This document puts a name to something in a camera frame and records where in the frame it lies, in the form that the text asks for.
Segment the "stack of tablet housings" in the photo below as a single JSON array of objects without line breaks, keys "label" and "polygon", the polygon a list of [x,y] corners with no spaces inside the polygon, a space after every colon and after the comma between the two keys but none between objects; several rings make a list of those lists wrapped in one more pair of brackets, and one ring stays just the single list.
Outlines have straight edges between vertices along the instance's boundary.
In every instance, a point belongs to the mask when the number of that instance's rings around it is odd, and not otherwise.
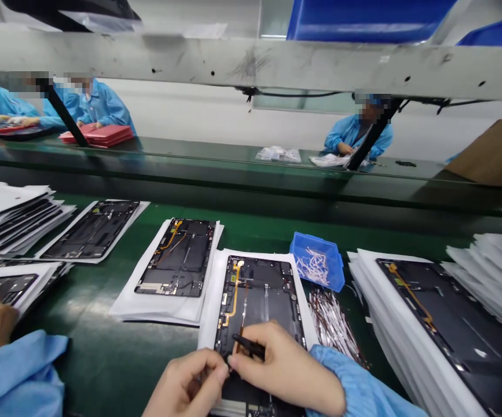
[{"label": "stack of tablet housings", "polygon": [[72,267],[65,262],[0,258],[0,300],[18,310],[21,317]]},{"label": "stack of tablet housings", "polygon": [[475,235],[468,249],[448,247],[442,266],[502,321],[502,235]]},{"label": "stack of tablet housings", "polygon": [[24,255],[50,230],[67,220],[75,206],[54,200],[48,186],[0,182],[0,256]]},{"label": "stack of tablet housings", "polygon": [[348,255],[353,284],[368,304],[376,337],[411,400],[431,416],[487,416],[377,263],[430,261],[361,249]]}]

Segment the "blue plastic bin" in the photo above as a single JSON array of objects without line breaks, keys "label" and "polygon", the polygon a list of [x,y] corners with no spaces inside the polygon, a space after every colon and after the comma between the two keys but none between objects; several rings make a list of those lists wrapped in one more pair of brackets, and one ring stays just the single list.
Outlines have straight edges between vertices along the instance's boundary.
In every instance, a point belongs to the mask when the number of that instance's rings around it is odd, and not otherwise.
[{"label": "blue plastic bin", "polygon": [[416,43],[457,0],[295,0],[287,40]]},{"label": "blue plastic bin", "polygon": [[[293,235],[293,242],[291,242],[290,245],[290,252],[295,257],[295,261],[297,261],[298,258],[303,259],[305,263],[310,261],[311,256],[307,253],[307,248],[326,255],[329,282],[327,288],[340,292],[345,284],[345,277],[343,276],[343,259],[339,254],[338,245],[316,236],[295,232]],[[311,281],[304,276],[300,276],[300,278]]]}]

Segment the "black cable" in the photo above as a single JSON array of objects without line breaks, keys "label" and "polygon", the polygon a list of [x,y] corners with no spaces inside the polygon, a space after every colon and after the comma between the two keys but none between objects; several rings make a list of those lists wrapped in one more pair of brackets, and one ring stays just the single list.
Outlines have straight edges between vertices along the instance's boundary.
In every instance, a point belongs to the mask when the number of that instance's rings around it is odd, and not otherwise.
[{"label": "black cable", "polygon": [[331,93],[321,93],[321,94],[277,94],[277,93],[264,93],[261,92],[261,96],[269,96],[269,97],[328,97],[335,96],[336,94],[342,94],[343,92],[331,92]]},{"label": "black cable", "polygon": [[286,98],[301,98],[301,97],[328,97],[334,96],[336,94],[342,94],[344,92],[329,92],[329,93],[319,93],[319,94],[283,94],[283,93],[266,93],[260,91],[256,87],[235,87],[236,90],[241,91],[245,96],[247,96],[247,102],[251,101],[253,96],[267,96],[267,97],[286,97]]}]

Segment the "white wall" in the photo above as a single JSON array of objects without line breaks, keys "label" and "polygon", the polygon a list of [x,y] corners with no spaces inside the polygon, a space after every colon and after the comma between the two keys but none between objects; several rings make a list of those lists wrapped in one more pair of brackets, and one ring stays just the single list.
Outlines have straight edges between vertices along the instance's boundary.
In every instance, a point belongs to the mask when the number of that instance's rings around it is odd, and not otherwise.
[{"label": "white wall", "polygon": [[[122,98],[140,136],[176,140],[322,149],[343,117],[253,109],[229,87],[103,79]],[[395,138],[386,156],[444,161],[464,149],[496,120],[502,103],[444,109],[410,103],[392,120]]]}]

